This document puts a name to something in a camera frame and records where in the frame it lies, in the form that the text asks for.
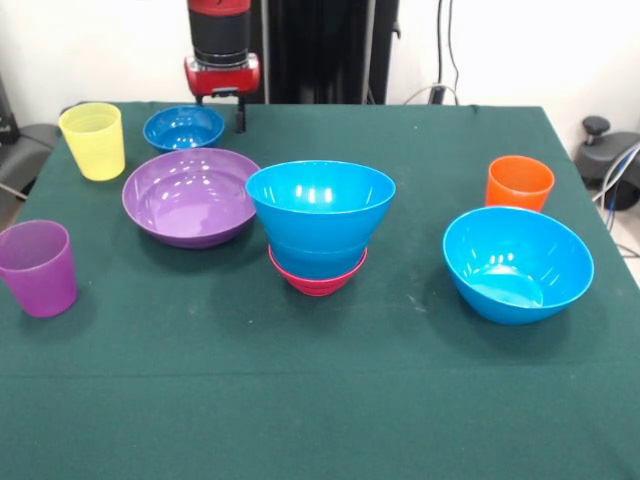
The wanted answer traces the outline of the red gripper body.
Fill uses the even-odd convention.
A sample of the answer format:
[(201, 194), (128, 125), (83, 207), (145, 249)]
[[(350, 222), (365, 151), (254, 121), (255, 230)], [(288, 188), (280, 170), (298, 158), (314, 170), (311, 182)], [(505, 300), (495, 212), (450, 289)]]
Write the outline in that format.
[(258, 90), (260, 62), (250, 53), (244, 63), (230, 68), (214, 68), (195, 57), (184, 59), (184, 71), (191, 94), (196, 97), (243, 96)]

